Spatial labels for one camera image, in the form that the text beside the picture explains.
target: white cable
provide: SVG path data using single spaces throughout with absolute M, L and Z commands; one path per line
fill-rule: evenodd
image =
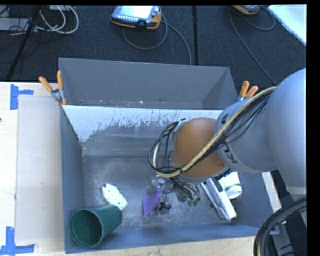
M 66 16 L 65 16 L 65 14 L 64 14 L 64 12 L 60 9 L 60 7 L 57 5 L 56 6 L 58 9 L 59 9 L 59 12 L 62 14 L 62 17 L 63 17 L 63 24 L 60 26 L 60 27 L 58 27 L 58 28 L 54 28 L 53 26 L 51 26 L 48 22 L 47 22 L 47 20 L 46 20 L 46 18 L 44 17 L 44 15 L 42 14 L 42 12 L 41 12 L 41 10 L 40 10 L 40 16 L 41 16 L 41 18 L 43 19 L 43 21 L 44 21 L 44 23 L 50 28 L 50 32 L 57 32 L 57 31 L 59 31 L 59 30 L 61 30 L 65 25 L 66 25 Z M 46 28 L 44 28 L 44 27 L 37 27 L 38 28 L 38 30 L 45 30 L 45 31 L 47 31 L 47 29 Z
M 73 30 L 70 30 L 70 31 L 67 31 L 67 32 L 63 32 L 63 31 L 57 30 L 56 32 L 60 33 L 60 34 L 71 34 L 71 33 L 75 32 L 79 27 L 79 17 L 78 17 L 78 14 L 76 13 L 75 9 L 73 9 L 71 7 L 71 5 L 66 5 L 66 6 L 69 7 L 70 10 L 73 12 L 73 14 L 75 16 L 75 19 L 76 19 L 76 25 L 75 25 L 75 28 Z
M 59 9 L 59 11 L 62 13 L 62 17 L 63 17 L 63 24 L 62 26 L 58 27 L 58 28 L 54 28 L 53 26 L 51 26 L 47 20 L 45 19 L 45 17 L 43 16 L 43 14 L 40 12 L 40 16 L 41 18 L 43 19 L 43 21 L 45 22 L 45 24 L 50 28 L 50 30 L 47 30 L 43 27 L 37 27 L 38 29 L 40 30 L 46 30 L 46 31 L 50 31 L 50 32 L 57 32 L 57 33 L 60 33 L 60 34 L 64 34 L 64 35 L 67 35 L 67 34 L 71 34 L 73 32 L 75 32 L 78 27 L 79 27 L 79 17 L 78 17 L 78 14 L 76 13 L 75 9 L 72 8 L 70 5 L 66 5 L 66 7 L 69 7 L 70 10 L 73 12 L 74 16 L 75 16 L 75 19 L 76 19 L 76 25 L 75 25 L 75 28 L 73 30 L 70 30 L 70 31 L 60 31 L 65 25 L 66 25 L 66 16 L 65 14 L 63 13 L 63 11 L 60 9 L 60 7 L 57 5 L 57 8 Z

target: wooden table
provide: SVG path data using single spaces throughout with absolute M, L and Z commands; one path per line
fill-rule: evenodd
M 19 199 L 19 196 L 23 196 L 23 191 L 17 193 L 17 158 L 18 156 L 18 134 L 19 134 L 19 108 L 23 106 L 18 106 L 18 109 L 10 110 L 10 91 L 11 84 L 19 86 L 19 90 L 30 89 L 34 93 L 32 97 L 36 98 L 46 98 L 51 97 L 48 91 L 42 86 L 41 83 L 22 83 L 22 82 L 0 82 L 0 246 L 6 243 L 6 227 L 15 227 L 17 221 L 23 221 L 23 219 L 16 219 L 16 201 Z M 19 95 L 18 100 L 26 97 L 26 95 Z M 46 131 L 40 132 L 37 134 L 39 140 L 47 138 L 48 134 Z M 46 148 L 46 145 L 43 145 L 43 148 L 38 148 L 40 151 L 49 151 L 57 150 L 57 148 Z M 34 171 L 36 168 L 40 168 L 41 164 L 35 164 L 32 168 Z M 50 170 L 44 169 L 42 172 L 49 172 Z M 60 173 L 60 169 L 56 170 L 57 175 Z M 270 185 L 266 186 L 270 189 L 270 193 L 273 193 L 275 186 L 271 176 L 266 173 L 263 176 L 265 182 L 270 182 Z M 27 184 L 30 187 L 37 187 L 39 184 L 33 184 L 32 180 L 29 180 Z M 280 207 L 279 199 L 275 197 L 274 200 L 271 200 L 273 210 L 277 210 Z M 25 213 L 25 221 L 28 221 L 28 213 Z M 217 239 L 210 241 L 200 241 L 200 242 L 188 242 L 180 244 L 171 244 L 171 245 L 159 245 L 159 246 L 149 246 L 149 247 L 139 247 L 139 248 L 129 248 L 129 249 L 116 249 L 109 251 L 100 251 L 95 252 L 97 255 L 105 256 L 152 256 L 152 255 L 162 255 L 162 256 L 180 256 L 180 255 L 197 255 L 197 256 L 251 256 L 253 255 L 253 242 L 255 237 L 239 237 L 239 238 L 228 238 L 228 239 Z M 46 238 L 40 239 L 39 242 L 35 243 L 34 253 L 32 255 L 64 255 L 64 241 L 62 239 Z M 88 253 L 78 253 L 79 255 L 92 255 L 92 252 Z

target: white object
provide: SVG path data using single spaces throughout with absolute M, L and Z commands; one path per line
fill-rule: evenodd
M 127 200 L 116 186 L 107 183 L 102 187 L 102 192 L 104 199 L 109 204 L 117 206 L 121 211 L 128 205 Z
M 229 199 L 235 199 L 242 194 L 239 176 L 236 171 L 223 176 L 219 179 L 219 183 Z
M 273 4 L 268 10 L 303 45 L 307 46 L 306 4 Z
M 213 204 L 220 218 L 231 221 L 237 213 L 224 190 L 219 191 L 212 178 L 208 178 L 201 186 Z

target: cable bundle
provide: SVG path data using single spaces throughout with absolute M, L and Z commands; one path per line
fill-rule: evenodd
M 218 132 L 212 137 L 212 139 L 207 143 L 207 145 L 186 165 L 175 168 L 170 166 L 170 155 L 168 154 L 168 142 L 170 134 L 173 132 L 173 130 L 178 125 L 178 121 L 173 122 L 170 124 L 161 134 L 161 136 L 154 142 L 154 144 L 151 146 L 149 152 L 148 152 L 148 161 L 151 167 L 156 171 L 156 173 L 162 177 L 165 178 L 171 178 L 180 175 L 183 172 L 188 171 L 192 166 L 196 165 L 200 161 L 202 161 L 204 158 L 206 158 L 209 154 L 216 151 L 220 147 L 223 147 L 226 145 L 225 141 L 226 138 L 230 137 L 232 134 L 237 132 L 240 128 L 242 128 L 247 122 L 249 122 L 249 125 L 252 124 L 255 117 L 262 111 L 262 109 L 266 106 L 268 99 L 271 95 L 271 92 L 276 87 L 270 87 L 268 89 L 263 90 L 262 92 L 258 93 L 257 95 L 250 98 L 243 106 L 241 106 L 237 112 L 235 112 L 226 122 L 225 124 L 218 130 Z M 253 113 L 238 127 L 233 129 L 236 124 L 242 120 L 242 118 L 245 116 L 245 114 L 255 108 Z M 238 139 L 242 134 L 246 132 L 247 128 L 236 138 L 234 138 L 232 141 L 235 141 Z M 158 163 L 158 152 L 161 147 L 162 141 L 166 139 L 166 145 L 165 145 L 165 154 L 162 162 L 162 166 Z

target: electronic device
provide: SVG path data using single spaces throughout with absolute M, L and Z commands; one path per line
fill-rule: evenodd
M 245 15 L 252 15 L 259 12 L 262 5 L 233 5 L 233 7 Z
M 161 9 L 158 5 L 117 5 L 111 22 L 126 28 L 154 30 L 161 22 Z

